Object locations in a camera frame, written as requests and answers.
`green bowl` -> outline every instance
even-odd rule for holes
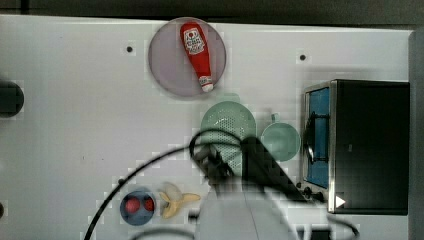
[[[288,161],[299,152],[300,136],[294,127],[281,123],[278,114],[273,114],[273,123],[261,136],[262,144],[276,161]]]
[[[252,113],[239,103],[238,96],[232,101],[223,101],[212,106],[203,116],[201,130],[217,128],[235,134],[244,139],[247,136],[256,136],[256,121]],[[237,143],[228,135],[222,133],[208,133],[202,136],[202,142],[222,141]],[[236,147],[216,145],[222,159],[228,163],[237,176],[241,176],[242,157],[240,149]]]

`pink plate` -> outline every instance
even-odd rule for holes
[[[224,42],[208,23],[197,18],[183,17],[162,26],[150,43],[150,70],[160,86],[181,97],[204,93],[180,39],[180,27],[189,21],[198,23],[205,34],[214,85],[224,73],[226,63]]]

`gray wall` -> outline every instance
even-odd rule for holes
[[[193,16],[215,22],[268,24],[418,24],[422,0],[2,0],[29,2],[30,14],[169,19]]]

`ketchup bottle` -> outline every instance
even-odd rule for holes
[[[187,22],[180,28],[180,37],[191,65],[196,71],[200,86],[204,92],[212,91],[208,43],[202,28],[195,22]]]

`white table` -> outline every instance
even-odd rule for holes
[[[0,16],[0,78],[25,93],[24,111],[0,121],[0,201],[7,209],[0,239],[79,239],[119,177],[187,143],[221,92],[240,95],[260,134],[272,112],[300,130],[305,87],[335,78],[408,79],[410,31],[212,24],[227,48],[224,76],[213,94],[182,100],[149,72],[149,42],[164,23]],[[134,52],[125,51],[128,44]],[[299,156],[282,167],[299,179]],[[202,196],[209,190],[188,154],[146,170],[128,188],[157,190],[163,181]],[[119,224],[118,204],[105,211],[97,239],[129,239],[143,229]],[[168,221],[156,215],[147,227],[193,230],[186,216],[199,204]],[[407,216],[341,217],[360,224],[363,239],[408,236]]]

